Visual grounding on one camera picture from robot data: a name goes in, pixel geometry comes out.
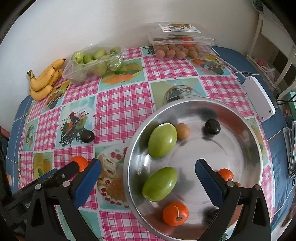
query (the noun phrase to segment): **banana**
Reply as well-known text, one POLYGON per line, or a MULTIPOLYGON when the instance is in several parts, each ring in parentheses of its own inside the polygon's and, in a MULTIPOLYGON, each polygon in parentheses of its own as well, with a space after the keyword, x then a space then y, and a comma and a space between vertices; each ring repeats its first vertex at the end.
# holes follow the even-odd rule
POLYGON ((66 61, 66 59, 64 58, 64 59, 62 59, 62 58, 59 58, 59 59, 57 59, 55 62, 53 62, 53 63, 51 63, 43 72, 42 72, 42 74, 37 78, 37 81, 39 81, 39 80, 41 80, 44 76, 45 76, 45 74, 52 68, 52 67, 54 67, 55 69, 57 69, 57 68, 59 68, 59 67, 61 67, 63 64, 64 64, 64 62, 66 61))
POLYGON ((64 69, 58 69, 54 72, 54 75, 49 82, 50 85, 54 85, 56 83, 56 81, 62 76, 63 70, 64 69))
POLYGON ((29 71, 27 74, 30 76, 30 85, 32 90, 40 91, 47 86, 54 75, 55 68, 52 67, 39 81, 33 77, 33 72, 29 71))
POLYGON ((47 85, 40 91, 34 91, 30 87, 30 95, 33 100, 36 100, 36 101, 42 100, 52 91, 52 88, 53 88, 53 85, 47 85))

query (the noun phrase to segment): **clear plastic container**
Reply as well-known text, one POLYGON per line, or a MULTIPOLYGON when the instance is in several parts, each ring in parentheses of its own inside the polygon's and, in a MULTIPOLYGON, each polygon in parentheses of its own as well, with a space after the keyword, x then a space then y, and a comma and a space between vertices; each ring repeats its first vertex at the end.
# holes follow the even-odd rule
POLYGON ((67 62, 62 77, 74 84, 91 80, 94 76, 102 77, 108 72, 114 72, 121 68, 124 53, 123 47, 111 48, 102 47, 99 44, 91 45, 73 53, 71 59, 67 62))
POLYGON ((215 40, 198 24, 193 23, 152 23, 148 26, 148 40, 153 45, 157 58, 184 58, 184 54, 178 51, 185 50, 185 57, 196 57, 197 54, 209 53, 215 45, 215 40))

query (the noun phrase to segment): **white power strip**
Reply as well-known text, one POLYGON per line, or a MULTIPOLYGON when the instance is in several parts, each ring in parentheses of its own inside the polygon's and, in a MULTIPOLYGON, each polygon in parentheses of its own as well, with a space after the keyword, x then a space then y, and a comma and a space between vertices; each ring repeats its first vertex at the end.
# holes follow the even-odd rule
POLYGON ((248 76, 242 86, 252 102, 261 122, 266 121, 275 114, 276 109, 255 77, 248 76))

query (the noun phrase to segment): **product label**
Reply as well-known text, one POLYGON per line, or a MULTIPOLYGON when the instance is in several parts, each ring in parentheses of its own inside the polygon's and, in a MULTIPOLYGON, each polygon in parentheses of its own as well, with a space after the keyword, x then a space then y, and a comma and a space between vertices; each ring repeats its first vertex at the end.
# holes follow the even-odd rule
POLYGON ((163 32, 195 32, 200 33, 198 29, 187 23, 165 23, 159 24, 163 32))

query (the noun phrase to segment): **tablecloth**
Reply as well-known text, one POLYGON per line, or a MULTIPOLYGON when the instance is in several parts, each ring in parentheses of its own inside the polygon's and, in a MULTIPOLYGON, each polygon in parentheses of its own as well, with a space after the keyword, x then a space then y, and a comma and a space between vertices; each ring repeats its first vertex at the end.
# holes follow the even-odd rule
MULTIPOLYGON (((234 108, 252 127, 263 157, 260 184, 272 216, 274 178, 270 149, 261 122, 235 73, 207 54, 195 60, 159 60, 151 46, 128 49, 124 63, 134 74, 93 77, 81 85, 61 78, 48 98, 32 103, 28 100, 28 112, 16 116, 15 121, 21 133, 19 148, 15 145, 14 155, 7 155, 11 186, 18 182, 18 188, 22 188, 52 168, 66 165, 72 156, 81 155, 88 160, 96 157, 104 168, 80 208, 95 235, 104 240, 160 240, 142 227, 130 211, 123 191, 122 168, 126 148, 137 128, 163 105, 165 94, 173 86, 184 85, 198 96, 234 108), (69 128, 77 119, 75 127, 69 128), (80 142, 79 134, 84 129, 94 130, 92 143, 80 142)), ((61 210, 57 211, 67 237, 74 240, 61 210)))

